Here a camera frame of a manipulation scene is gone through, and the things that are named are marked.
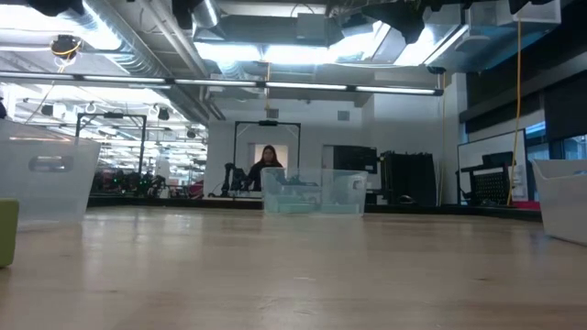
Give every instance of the whiteboard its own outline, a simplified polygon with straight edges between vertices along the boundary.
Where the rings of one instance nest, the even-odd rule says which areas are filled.
[[[460,188],[466,193],[471,191],[469,173],[461,173],[460,169],[482,165],[483,155],[507,151],[514,152],[514,140],[515,132],[510,132],[459,145]],[[515,187],[512,191],[512,200],[517,202],[527,201],[526,144],[523,129],[520,129],[517,134],[515,163]]]

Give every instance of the ceiling pipe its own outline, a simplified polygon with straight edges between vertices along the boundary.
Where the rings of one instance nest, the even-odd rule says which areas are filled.
[[[83,15],[69,10],[60,17],[70,19],[88,32],[103,31],[120,39],[121,45],[117,50],[124,54],[110,55],[111,61],[135,76],[168,77],[172,75],[106,0],[85,0],[84,6],[86,10]],[[200,103],[194,102],[194,99],[182,88],[173,87],[168,90],[155,90],[155,92],[167,97],[173,103],[173,107],[189,120],[207,125],[208,110]]]
[[[163,36],[172,44],[175,51],[177,51],[194,76],[207,78],[208,72],[205,68],[204,60],[198,54],[194,43],[183,34],[183,30],[177,25],[175,18],[161,0],[138,0],[138,2],[155,21],[157,28],[159,28]],[[226,120],[224,115],[219,112],[220,110],[202,96],[197,98],[196,101],[205,107],[208,113],[212,114],[216,119]]]

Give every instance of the clear plastic bin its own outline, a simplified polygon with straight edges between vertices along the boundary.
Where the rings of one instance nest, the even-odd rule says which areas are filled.
[[[587,160],[534,159],[544,230],[587,245]]]
[[[367,172],[265,168],[261,185],[267,214],[362,215]]]
[[[0,198],[18,200],[18,227],[81,220],[99,153],[99,143],[0,120]]]

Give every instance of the yellow cable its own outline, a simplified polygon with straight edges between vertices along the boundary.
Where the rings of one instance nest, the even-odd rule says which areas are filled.
[[[507,204],[512,202],[512,189],[514,187],[514,171],[515,171],[515,154],[517,153],[517,131],[520,127],[520,112],[522,109],[522,20],[518,15],[517,20],[517,107],[515,114],[515,133],[514,133],[514,156],[512,157],[512,173],[510,174],[510,190],[507,194]]]
[[[446,158],[446,143],[445,143],[445,132],[446,132],[446,89],[447,89],[447,73],[442,73],[442,161],[440,162],[440,195],[438,197],[438,206],[442,205],[442,188],[444,185],[444,167]]]
[[[62,52],[58,52],[58,51],[51,51],[53,53],[53,55],[57,55],[57,56],[61,56],[61,55],[70,55],[71,53],[73,53],[74,51],[78,50],[80,48],[80,46],[82,46],[82,42],[78,41],[77,45],[75,45],[75,47],[73,47],[72,49],[69,50],[65,50]]]

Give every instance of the exposed ductwork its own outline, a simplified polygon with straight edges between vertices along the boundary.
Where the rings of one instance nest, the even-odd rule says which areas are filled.
[[[245,69],[238,63],[237,61],[233,60],[219,60],[216,62],[218,69],[222,72],[222,75],[227,80],[241,80],[241,81],[260,81],[264,80],[261,79],[260,76],[249,74],[245,71]],[[254,94],[263,94],[264,89],[262,88],[243,88],[243,90],[254,93]]]
[[[83,15],[68,10],[62,14],[62,17],[76,22],[87,31],[98,31],[99,29],[107,28],[108,32],[116,35],[121,41],[117,50],[124,55],[111,55],[109,56],[110,60],[117,63],[131,75],[147,77],[171,76],[169,70],[106,0],[86,0],[84,7],[86,10]],[[156,92],[169,98],[178,111],[188,120],[207,125],[209,110],[206,108],[205,101],[193,98],[177,86],[169,90]]]
[[[213,28],[220,22],[220,7],[214,0],[195,0],[192,19],[198,28]]]

